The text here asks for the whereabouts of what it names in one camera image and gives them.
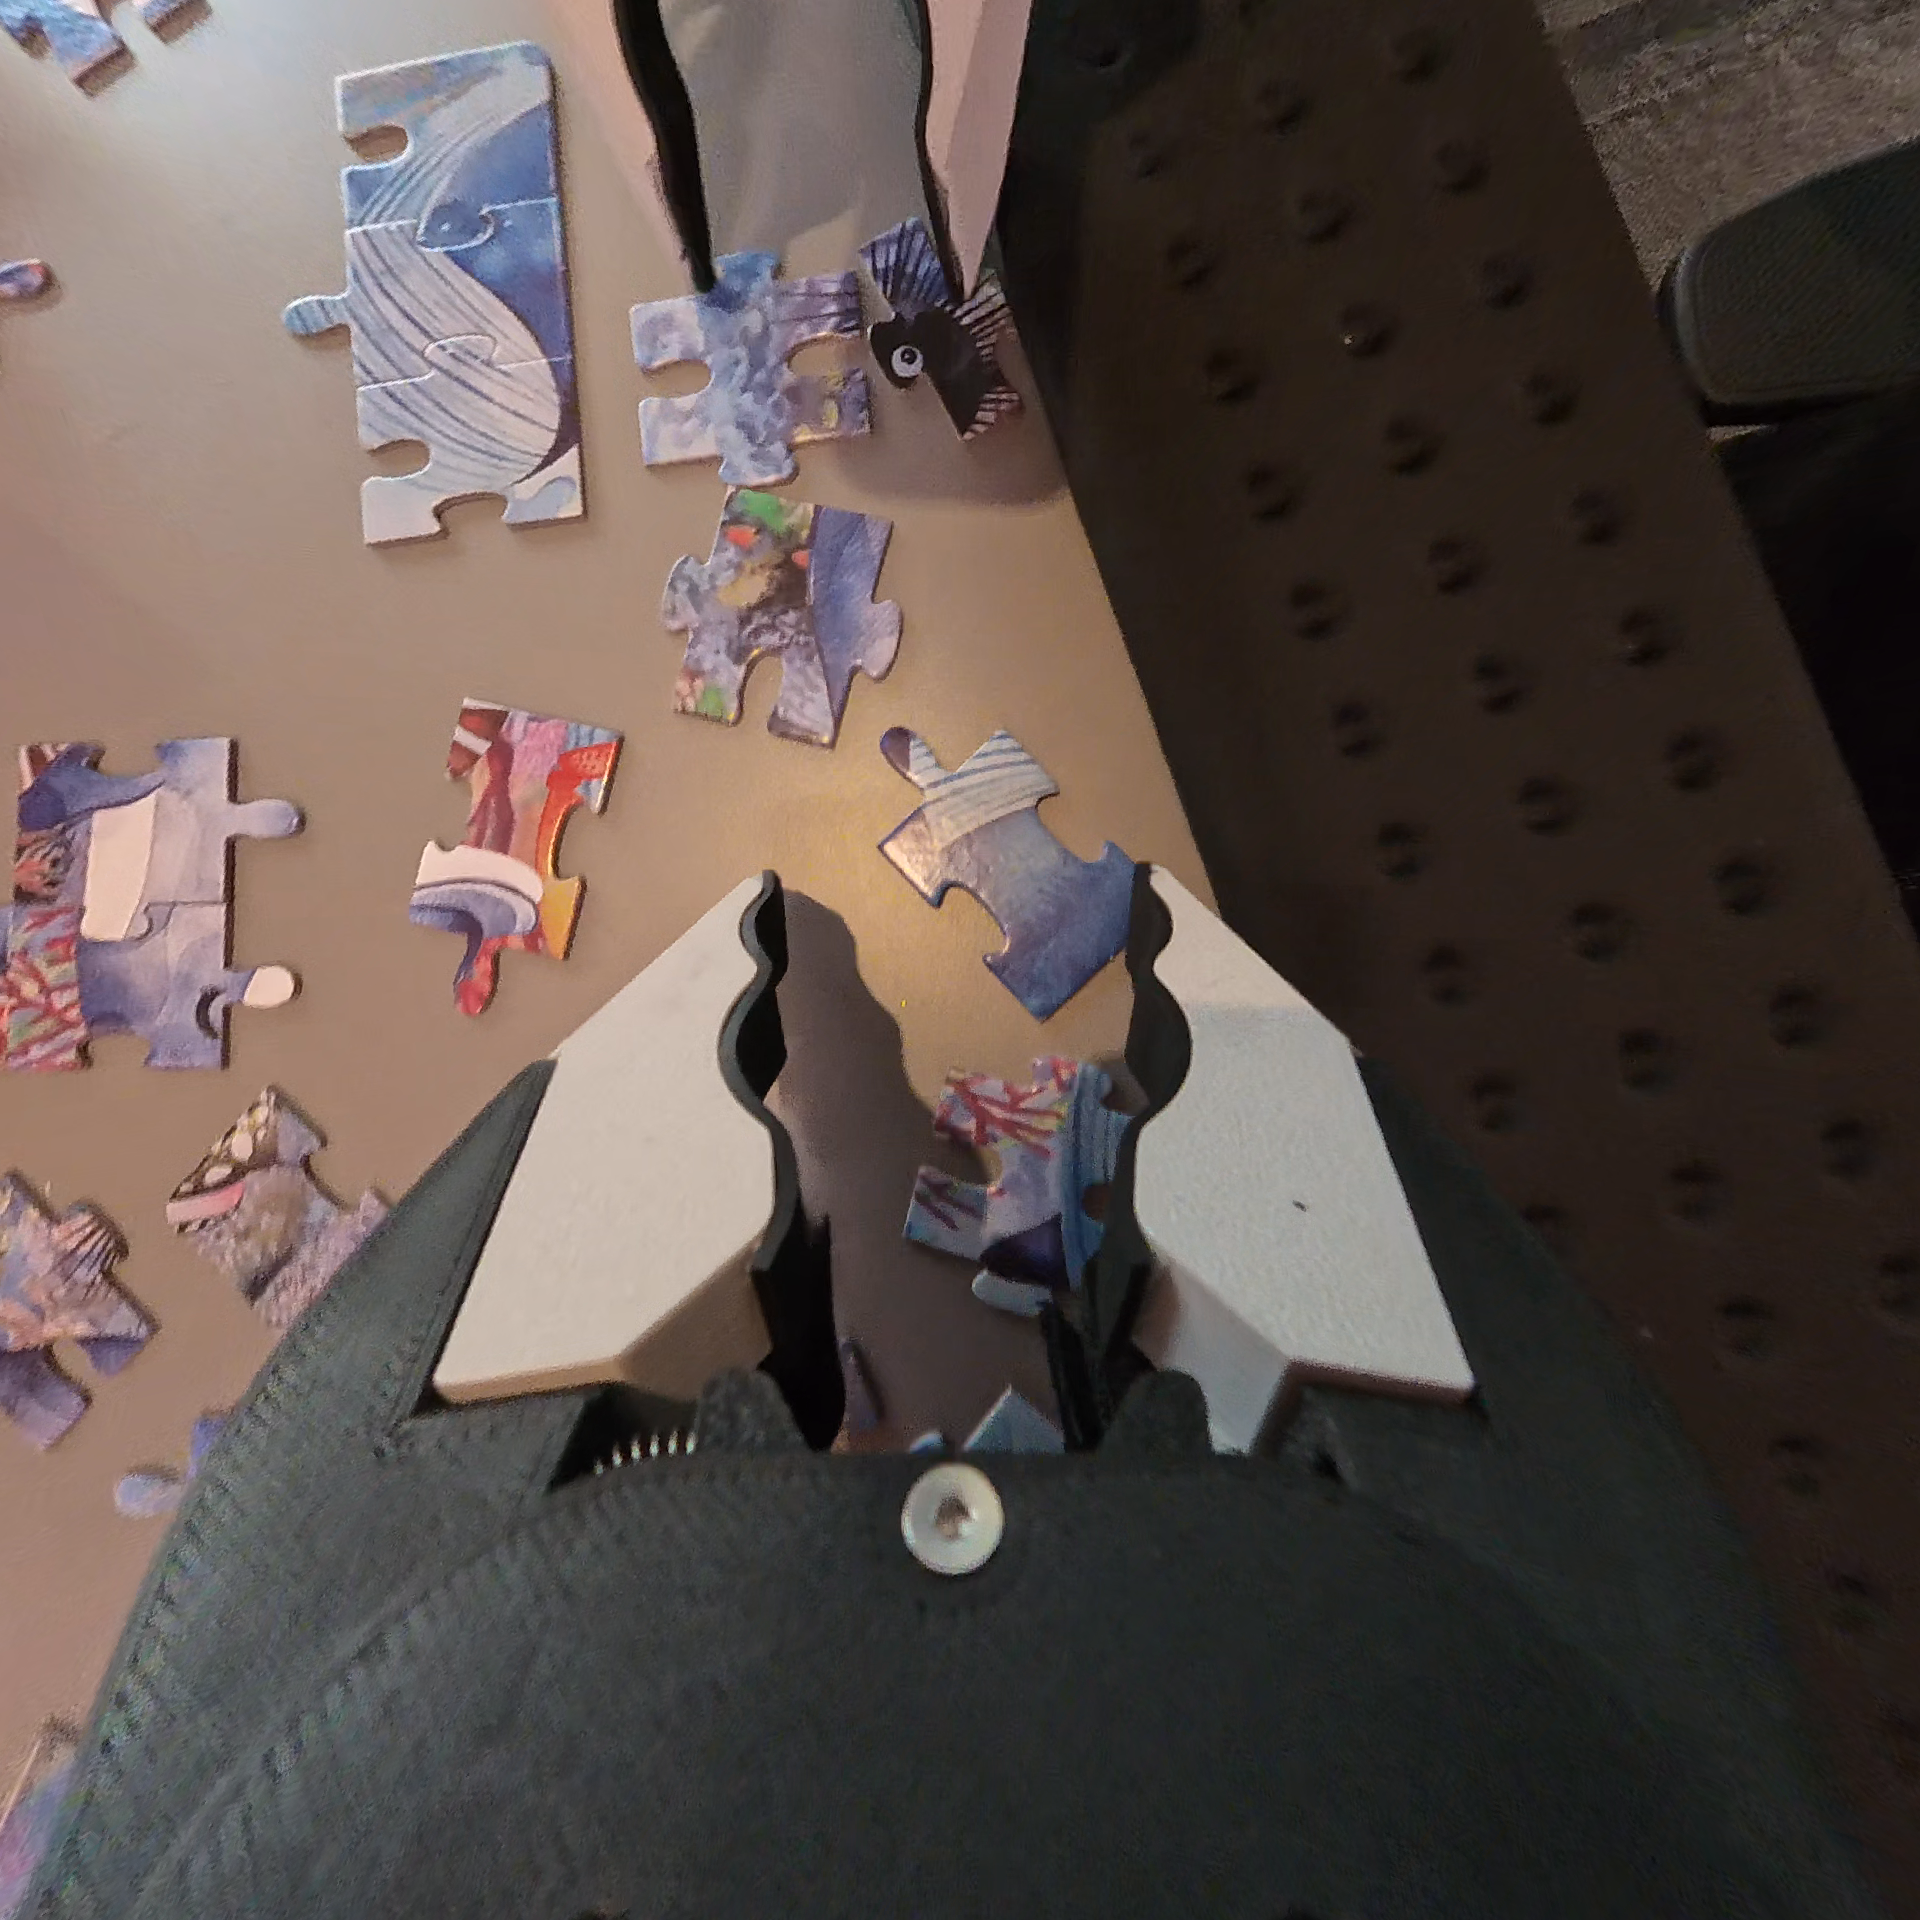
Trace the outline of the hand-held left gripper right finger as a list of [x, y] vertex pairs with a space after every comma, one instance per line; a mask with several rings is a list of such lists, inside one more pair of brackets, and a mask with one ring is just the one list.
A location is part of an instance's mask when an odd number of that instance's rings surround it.
[[1098, 1250], [1044, 1309], [1066, 1452], [1146, 1371], [1198, 1385], [1216, 1452], [1307, 1388], [1463, 1407], [1476, 1374], [1355, 1047], [1172, 870], [1137, 868], [1126, 1120]]

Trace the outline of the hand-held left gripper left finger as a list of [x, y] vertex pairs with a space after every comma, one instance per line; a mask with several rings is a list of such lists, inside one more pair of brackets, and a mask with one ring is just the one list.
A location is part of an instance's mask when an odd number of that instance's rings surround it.
[[847, 1390], [828, 1227], [766, 1098], [786, 1050], [785, 887], [748, 876], [550, 1054], [436, 1392], [620, 1385], [690, 1402], [762, 1370], [828, 1447]]

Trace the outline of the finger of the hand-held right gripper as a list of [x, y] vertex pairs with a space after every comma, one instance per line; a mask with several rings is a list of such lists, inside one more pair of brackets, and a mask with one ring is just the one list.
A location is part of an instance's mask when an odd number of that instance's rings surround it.
[[701, 131], [660, 2], [611, 2], [623, 62], [655, 143], [660, 193], [696, 292], [717, 286]]
[[972, 286], [997, 219], [1034, 6], [907, 2], [905, 12], [921, 57], [924, 200], [953, 284]]

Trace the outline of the light blue wave puzzle piece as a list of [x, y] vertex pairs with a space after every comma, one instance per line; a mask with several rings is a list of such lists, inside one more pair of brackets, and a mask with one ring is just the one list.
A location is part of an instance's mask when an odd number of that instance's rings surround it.
[[553, 69], [532, 42], [354, 71], [334, 94], [345, 136], [405, 134], [342, 171], [349, 230], [408, 225], [452, 251], [486, 240], [497, 208], [558, 196]]

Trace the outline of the blue mottled puzzle piece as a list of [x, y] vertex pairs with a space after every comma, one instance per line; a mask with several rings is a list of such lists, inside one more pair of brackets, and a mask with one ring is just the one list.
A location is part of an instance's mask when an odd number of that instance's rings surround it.
[[636, 304], [630, 333], [636, 366], [657, 373], [701, 362], [708, 382], [688, 395], [639, 403], [639, 443], [649, 467], [720, 462], [728, 485], [767, 488], [798, 474], [794, 447], [867, 435], [869, 376], [861, 366], [800, 373], [791, 357], [819, 338], [858, 342], [855, 271], [785, 278], [776, 253], [728, 253], [707, 292]]

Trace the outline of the red sprig blue puzzle piece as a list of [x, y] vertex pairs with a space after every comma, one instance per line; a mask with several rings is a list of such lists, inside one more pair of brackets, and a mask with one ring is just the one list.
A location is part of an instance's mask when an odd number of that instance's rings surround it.
[[1026, 1080], [950, 1070], [935, 1129], [992, 1151], [997, 1173], [970, 1181], [919, 1167], [905, 1236], [972, 1259], [974, 1296], [1015, 1316], [1034, 1319], [1077, 1290], [1104, 1234], [1088, 1194], [1112, 1184], [1130, 1125], [1112, 1091], [1104, 1068], [1064, 1055], [1034, 1059]]

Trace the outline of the blue striped puzzle piece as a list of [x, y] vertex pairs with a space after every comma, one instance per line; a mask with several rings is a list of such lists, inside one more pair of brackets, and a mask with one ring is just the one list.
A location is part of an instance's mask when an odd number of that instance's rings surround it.
[[477, 338], [502, 366], [572, 357], [569, 278], [557, 197], [496, 205], [484, 234], [432, 248], [415, 220], [349, 227], [345, 292], [303, 294], [290, 333], [353, 331], [361, 388], [425, 373], [432, 345]]

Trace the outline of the black white spotted puzzle piece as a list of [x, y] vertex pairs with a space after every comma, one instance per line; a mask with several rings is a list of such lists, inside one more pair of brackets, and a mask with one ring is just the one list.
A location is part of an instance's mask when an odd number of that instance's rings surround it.
[[169, 1227], [276, 1329], [323, 1296], [337, 1269], [389, 1216], [367, 1191], [337, 1200], [311, 1169], [323, 1134], [267, 1088], [164, 1204]]

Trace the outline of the red white banded puzzle piece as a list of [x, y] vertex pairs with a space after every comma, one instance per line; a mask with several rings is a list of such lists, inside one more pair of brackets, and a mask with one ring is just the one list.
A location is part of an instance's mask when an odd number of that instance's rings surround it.
[[586, 883], [557, 872], [557, 849], [577, 809], [607, 803], [620, 747], [611, 726], [464, 699], [446, 769], [468, 784], [468, 825], [421, 849], [408, 903], [415, 925], [463, 937], [464, 1014], [489, 1008], [505, 950], [567, 954]]

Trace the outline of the purple blue puzzle piece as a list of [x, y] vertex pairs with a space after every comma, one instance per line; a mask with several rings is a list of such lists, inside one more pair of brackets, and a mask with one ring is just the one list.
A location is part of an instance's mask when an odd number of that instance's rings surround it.
[[79, 1347], [97, 1374], [112, 1376], [157, 1331], [118, 1283], [125, 1251], [125, 1236], [100, 1207], [80, 1200], [53, 1212], [25, 1178], [3, 1176], [3, 1412], [40, 1452], [88, 1407], [55, 1347]]

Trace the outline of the blue white-patch puzzle piece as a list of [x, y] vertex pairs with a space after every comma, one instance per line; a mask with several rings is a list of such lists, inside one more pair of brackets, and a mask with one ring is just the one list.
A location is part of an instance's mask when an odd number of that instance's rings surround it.
[[231, 898], [231, 842], [303, 828], [286, 798], [235, 796], [237, 742], [161, 742], [140, 775], [100, 767], [101, 745], [25, 743], [14, 908], [68, 911], [93, 941], [141, 939], [172, 905], [221, 905]]

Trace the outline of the pile of loose puzzle pieces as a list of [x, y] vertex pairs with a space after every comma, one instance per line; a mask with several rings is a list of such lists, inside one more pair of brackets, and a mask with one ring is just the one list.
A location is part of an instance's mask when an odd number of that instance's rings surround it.
[[[353, 331], [299, 336], [303, 294], [349, 284], [342, 171], [405, 134], [337, 129], [337, 77], [532, 42], [533, 3], [185, 3], [209, 28], [172, 77], [108, 52], [55, 106], [55, 43], [37, 17], [5, 77], [5, 253], [49, 253], [5, 382], [5, 807], [25, 743], [100, 743], [140, 775], [157, 745], [237, 742], [235, 796], [286, 798], [291, 836], [231, 842], [237, 969], [283, 964], [313, 1001], [252, 1068], [299, 1066], [345, 1114], [405, 1134], [464, 1086], [455, 1041], [463, 937], [415, 925], [427, 845], [468, 825], [448, 778], [467, 697], [623, 734], [602, 810], [567, 822], [557, 872], [597, 911], [586, 979], [613, 937], [725, 880], [760, 829], [764, 858], [815, 840], [811, 865], [877, 876], [847, 788], [877, 775], [879, 705], [847, 699], [907, 657], [898, 690], [962, 662], [962, 607], [939, 609], [935, 560], [972, 571], [962, 518], [881, 503], [887, 462], [939, 452], [929, 407], [885, 405], [902, 444], [816, 454], [809, 482], [723, 481], [720, 462], [649, 467], [627, 427], [582, 424], [615, 398], [629, 298], [672, 294], [645, 215], [613, 200], [613, 133], [588, 91], [634, 111], [617, 55], [544, 51], [554, 131], [586, 512], [508, 524], [506, 502], [443, 505], [443, 532], [371, 545], [361, 488], [427, 466], [420, 443], [366, 449]], [[146, 1043], [100, 1037], [75, 1070], [5, 1066], [5, 1173], [53, 1212], [53, 1173], [130, 1197], [167, 1172], [220, 1082], [164, 1090]]]

